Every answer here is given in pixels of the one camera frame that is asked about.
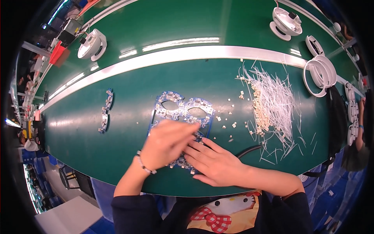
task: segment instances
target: eye-shaped hole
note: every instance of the eye-shaped hole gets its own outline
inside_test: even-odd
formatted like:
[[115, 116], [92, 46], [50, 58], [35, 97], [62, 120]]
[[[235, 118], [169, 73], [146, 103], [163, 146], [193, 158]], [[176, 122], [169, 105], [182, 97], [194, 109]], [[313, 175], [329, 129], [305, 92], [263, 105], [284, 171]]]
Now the eye-shaped hole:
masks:
[[205, 111], [203, 111], [202, 109], [197, 108], [197, 107], [194, 107], [194, 108], [188, 109], [188, 112], [189, 112], [193, 117], [196, 117], [196, 118], [205, 118], [205, 117], [207, 116], [207, 113], [206, 113]]
[[161, 103], [161, 105], [166, 110], [176, 110], [176, 109], [178, 109], [178, 105], [173, 101], [164, 101], [163, 103]]

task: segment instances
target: person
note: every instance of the person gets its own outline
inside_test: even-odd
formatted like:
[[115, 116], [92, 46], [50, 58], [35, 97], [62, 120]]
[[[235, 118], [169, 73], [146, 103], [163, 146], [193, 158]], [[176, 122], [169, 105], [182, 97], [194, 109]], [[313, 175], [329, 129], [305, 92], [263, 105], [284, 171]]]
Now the person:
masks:
[[[164, 120], [153, 128], [114, 191], [116, 233], [313, 233], [301, 180], [292, 174], [241, 163], [208, 138], [192, 135], [199, 124]], [[215, 198], [178, 198], [162, 220], [153, 196], [139, 195], [144, 180], [185, 152], [202, 174], [193, 179], [211, 186], [256, 190]], [[270, 201], [267, 193], [275, 195]]]
[[351, 146], [344, 148], [341, 167], [347, 171], [361, 171], [369, 161], [370, 151], [365, 145], [364, 139], [364, 108], [365, 98], [361, 98], [358, 103], [358, 134]]
[[25, 147], [27, 151], [38, 151], [39, 146], [33, 139], [26, 139], [25, 135], [21, 132], [18, 136], [19, 143]]

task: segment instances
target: orange object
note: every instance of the orange object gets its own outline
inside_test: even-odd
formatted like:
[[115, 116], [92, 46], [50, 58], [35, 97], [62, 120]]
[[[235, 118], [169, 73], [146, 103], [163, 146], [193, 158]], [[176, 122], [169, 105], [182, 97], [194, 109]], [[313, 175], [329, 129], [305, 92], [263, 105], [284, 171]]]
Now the orange object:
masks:
[[53, 49], [52, 55], [50, 56], [49, 63], [55, 64], [65, 49], [65, 47], [61, 46], [61, 41], [57, 42], [57, 45]]

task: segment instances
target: red checkered bow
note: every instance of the red checkered bow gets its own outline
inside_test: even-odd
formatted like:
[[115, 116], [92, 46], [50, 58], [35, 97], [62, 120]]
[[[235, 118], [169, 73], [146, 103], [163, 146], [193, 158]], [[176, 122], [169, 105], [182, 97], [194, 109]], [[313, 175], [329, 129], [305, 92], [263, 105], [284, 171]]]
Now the red checkered bow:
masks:
[[215, 233], [223, 233], [231, 224], [231, 217], [228, 215], [215, 215], [212, 210], [207, 207], [201, 207], [195, 214], [190, 218], [191, 220], [206, 220], [207, 225]]

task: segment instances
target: black bag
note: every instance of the black bag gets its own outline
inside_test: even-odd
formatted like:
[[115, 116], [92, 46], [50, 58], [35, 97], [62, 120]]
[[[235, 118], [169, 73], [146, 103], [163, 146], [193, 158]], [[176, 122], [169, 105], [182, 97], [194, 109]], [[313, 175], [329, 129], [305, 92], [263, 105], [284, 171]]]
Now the black bag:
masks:
[[327, 89], [325, 95], [328, 108], [328, 124], [329, 124], [329, 142], [328, 142], [328, 158], [322, 163], [325, 168], [321, 172], [306, 172], [303, 175], [309, 177], [319, 177], [330, 164], [335, 161], [335, 154], [338, 153], [347, 139], [348, 122], [347, 122], [347, 106], [339, 94], [335, 86]]

